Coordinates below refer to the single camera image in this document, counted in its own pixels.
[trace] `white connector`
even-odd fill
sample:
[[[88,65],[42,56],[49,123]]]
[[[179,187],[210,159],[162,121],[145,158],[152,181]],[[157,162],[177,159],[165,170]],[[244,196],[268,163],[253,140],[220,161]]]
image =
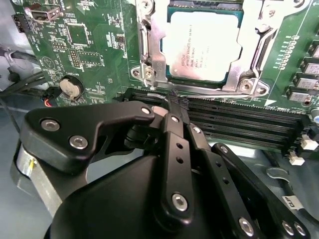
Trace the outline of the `white connector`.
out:
[[[290,152],[288,159],[291,165],[301,166],[305,162],[304,158],[298,157],[295,152]]]
[[[303,134],[303,139],[301,140],[301,147],[304,150],[315,150],[318,147],[318,143],[316,141],[313,141],[308,137],[308,135]]]

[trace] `usb port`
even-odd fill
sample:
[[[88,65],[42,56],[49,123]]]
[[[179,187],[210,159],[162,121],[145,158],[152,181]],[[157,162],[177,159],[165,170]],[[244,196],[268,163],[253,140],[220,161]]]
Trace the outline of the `usb port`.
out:
[[[60,6],[40,5],[35,3],[30,7],[32,18],[37,22],[52,22],[62,15]]]

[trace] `green circuit board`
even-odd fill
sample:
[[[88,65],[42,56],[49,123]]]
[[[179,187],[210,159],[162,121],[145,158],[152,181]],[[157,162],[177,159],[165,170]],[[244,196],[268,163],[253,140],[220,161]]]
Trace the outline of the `green circuit board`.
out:
[[[139,65],[136,8],[126,0],[38,0],[40,4],[58,5],[63,16],[52,22],[27,19],[26,32],[51,86],[58,86],[65,75],[81,80],[85,92],[77,101],[61,95],[60,106],[107,103],[127,88],[143,89],[142,82],[131,76]],[[12,4],[17,13],[23,6]],[[312,0],[303,11],[284,19],[268,57],[261,79],[270,86],[268,95],[250,99],[219,99],[231,104],[262,107],[305,114],[319,105],[317,97],[310,104],[289,101],[287,87],[314,40],[319,40],[319,1]]]

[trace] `label sticker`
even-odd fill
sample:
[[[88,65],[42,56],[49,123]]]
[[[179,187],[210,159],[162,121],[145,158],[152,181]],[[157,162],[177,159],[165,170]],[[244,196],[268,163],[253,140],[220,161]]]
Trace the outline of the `label sticker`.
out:
[[[293,195],[293,196],[283,196],[283,199],[285,203],[288,205],[290,210],[299,210],[301,208],[304,208],[299,199]]]

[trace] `chip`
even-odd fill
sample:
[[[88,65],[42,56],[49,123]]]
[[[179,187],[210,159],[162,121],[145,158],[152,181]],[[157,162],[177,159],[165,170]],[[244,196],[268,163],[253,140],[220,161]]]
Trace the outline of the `chip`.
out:
[[[70,42],[73,45],[88,45],[88,38],[86,35],[85,26],[82,24],[68,24],[67,25]]]
[[[221,82],[239,58],[238,18],[214,12],[175,12],[162,51],[173,77]]]

